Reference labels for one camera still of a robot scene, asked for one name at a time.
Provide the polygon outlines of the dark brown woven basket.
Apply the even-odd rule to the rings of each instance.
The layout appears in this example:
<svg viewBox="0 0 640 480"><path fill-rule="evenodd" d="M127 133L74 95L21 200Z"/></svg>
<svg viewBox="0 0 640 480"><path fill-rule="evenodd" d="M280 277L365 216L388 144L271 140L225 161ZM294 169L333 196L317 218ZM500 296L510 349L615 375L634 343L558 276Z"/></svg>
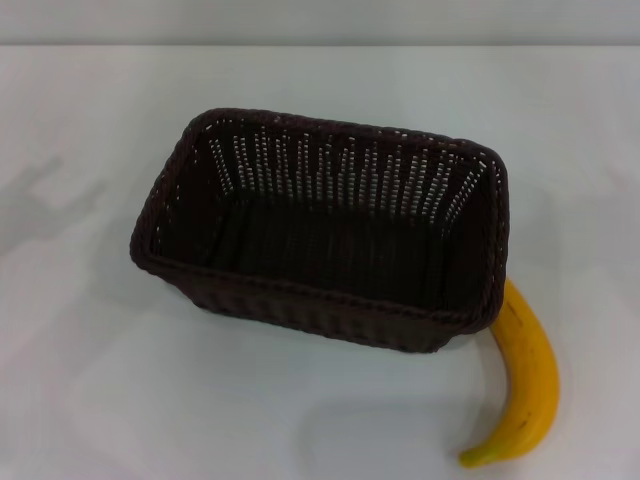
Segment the dark brown woven basket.
<svg viewBox="0 0 640 480"><path fill-rule="evenodd" d="M508 175L470 140L216 108L185 128L130 239L197 307L405 353L503 302Z"/></svg>

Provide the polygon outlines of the yellow banana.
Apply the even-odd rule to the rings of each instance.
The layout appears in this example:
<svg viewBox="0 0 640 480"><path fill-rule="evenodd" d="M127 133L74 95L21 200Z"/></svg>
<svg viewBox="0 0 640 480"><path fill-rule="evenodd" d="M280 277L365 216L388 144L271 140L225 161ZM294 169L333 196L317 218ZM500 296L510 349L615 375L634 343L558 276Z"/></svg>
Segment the yellow banana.
<svg viewBox="0 0 640 480"><path fill-rule="evenodd" d="M509 394L497 425L459 454L465 468L522 457L549 433L560 401L560 375L546 332L525 297L505 282L503 305L490 327L508 373Z"/></svg>

